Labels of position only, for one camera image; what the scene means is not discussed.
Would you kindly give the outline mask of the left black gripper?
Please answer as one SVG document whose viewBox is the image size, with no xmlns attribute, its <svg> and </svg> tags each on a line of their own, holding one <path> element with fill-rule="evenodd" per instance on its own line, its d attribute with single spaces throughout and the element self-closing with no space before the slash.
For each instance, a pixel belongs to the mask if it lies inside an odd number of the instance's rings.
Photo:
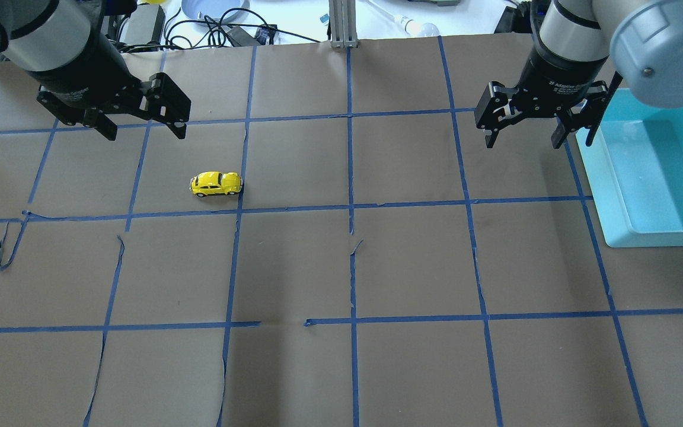
<svg viewBox="0 0 683 427">
<path fill-rule="evenodd" d="M 36 81 L 66 106 L 86 109 L 84 127 L 109 141 L 116 140 L 117 125 L 92 107 L 118 104 L 121 113 L 162 123 L 179 140 L 186 138 L 192 101 L 181 87 L 163 72 L 145 82 L 136 78 L 116 47 L 97 31 L 90 31 L 77 57 L 55 69 L 38 71 Z"/>
</svg>

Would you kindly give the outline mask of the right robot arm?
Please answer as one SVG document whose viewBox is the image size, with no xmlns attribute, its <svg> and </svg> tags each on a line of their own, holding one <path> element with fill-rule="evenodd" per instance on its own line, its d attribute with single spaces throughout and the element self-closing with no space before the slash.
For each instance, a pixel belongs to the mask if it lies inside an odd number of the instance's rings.
<svg viewBox="0 0 683 427">
<path fill-rule="evenodd" d="M 474 112 L 493 148 L 525 119 L 558 118 L 559 148 L 588 130 L 591 146 L 618 87 L 641 103 L 683 107 L 683 1 L 532 1 L 533 47 L 512 87 L 491 81 Z"/>
</svg>

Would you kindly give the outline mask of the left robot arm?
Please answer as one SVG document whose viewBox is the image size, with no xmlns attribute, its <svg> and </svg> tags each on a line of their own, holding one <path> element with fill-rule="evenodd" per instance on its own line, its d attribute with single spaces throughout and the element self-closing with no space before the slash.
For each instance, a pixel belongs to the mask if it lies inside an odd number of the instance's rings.
<svg viewBox="0 0 683 427">
<path fill-rule="evenodd" d="M 190 98 L 163 72 L 134 76 L 77 1 L 0 1 L 0 56 L 39 83 L 37 102 L 64 125 L 113 141 L 111 114 L 130 114 L 186 137 Z"/>
</svg>

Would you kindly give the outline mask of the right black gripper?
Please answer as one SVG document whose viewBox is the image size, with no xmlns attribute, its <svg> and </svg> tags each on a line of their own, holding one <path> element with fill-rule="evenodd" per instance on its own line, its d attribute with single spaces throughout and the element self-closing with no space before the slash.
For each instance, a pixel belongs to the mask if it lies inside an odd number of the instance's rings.
<svg viewBox="0 0 683 427">
<path fill-rule="evenodd" d="M 478 100 L 476 128 L 483 131 L 486 148 L 494 147 L 500 130 L 530 118 L 558 116 L 554 149 L 579 129 L 589 129 L 593 139 L 609 106 L 609 89 L 596 80 L 604 63 L 604 58 L 580 62 L 539 46 L 531 49 L 517 84 L 488 83 Z"/>
</svg>

